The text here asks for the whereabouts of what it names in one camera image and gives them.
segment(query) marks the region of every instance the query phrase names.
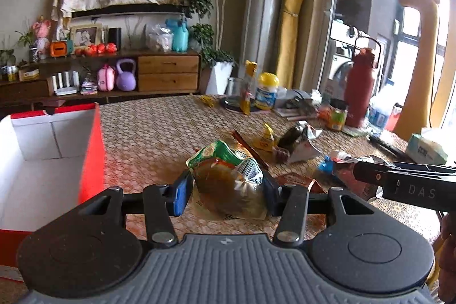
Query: gray textured grip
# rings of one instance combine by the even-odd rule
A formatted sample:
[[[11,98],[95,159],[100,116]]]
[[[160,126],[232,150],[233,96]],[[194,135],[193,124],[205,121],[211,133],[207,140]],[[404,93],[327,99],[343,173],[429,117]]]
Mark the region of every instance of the gray textured grip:
[[[92,298],[56,299],[32,291],[19,303],[430,303],[418,291],[395,298],[341,291],[318,276],[303,253],[276,247],[266,235],[186,235],[178,246],[151,251],[137,272]]]

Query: plastic jar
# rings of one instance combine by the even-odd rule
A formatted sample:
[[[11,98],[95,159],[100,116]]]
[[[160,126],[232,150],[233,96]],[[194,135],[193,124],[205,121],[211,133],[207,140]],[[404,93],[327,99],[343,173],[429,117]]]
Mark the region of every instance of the plastic jar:
[[[255,106],[261,110],[271,110],[275,104],[279,78],[271,73],[261,73],[258,77],[258,87],[255,95]]]
[[[326,126],[328,129],[340,132],[347,119],[348,104],[343,100],[333,98],[329,103],[329,115]]]

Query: small figurine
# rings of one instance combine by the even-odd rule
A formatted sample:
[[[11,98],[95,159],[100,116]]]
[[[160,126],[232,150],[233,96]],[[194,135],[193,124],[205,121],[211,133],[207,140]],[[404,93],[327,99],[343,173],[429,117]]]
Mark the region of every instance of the small figurine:
[[[35,22],[31,28],[36,37],[36,47],[38,48],[38,52],[40,55],[47,56],[50,45],[47,36],[49,35],[49,30],[51,29],[51,21],[45,20],[43,16],[40,16],[38,22]]]

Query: metal bolt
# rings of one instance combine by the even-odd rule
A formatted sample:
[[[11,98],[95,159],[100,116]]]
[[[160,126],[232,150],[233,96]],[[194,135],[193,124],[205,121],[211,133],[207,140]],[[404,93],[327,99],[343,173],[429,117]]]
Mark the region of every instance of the metal bolt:
[[[174,236],[169,232],[156,232],[152,235],[152,241],[156,243],[171,243]]]
[[[299,235],[296,232],[285,230],[279,232],[279,234],[277,235],[277,239],[282,242],[296,242],[299,240]]]

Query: person's hand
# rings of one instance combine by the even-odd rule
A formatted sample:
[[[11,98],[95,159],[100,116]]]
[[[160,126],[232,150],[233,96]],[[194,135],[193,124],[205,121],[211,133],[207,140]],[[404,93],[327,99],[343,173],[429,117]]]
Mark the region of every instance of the person's hand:
[[[449,303],[456,298],[456,213],[443,218],[440,235],[445,242],[439,259],[439,298]]]

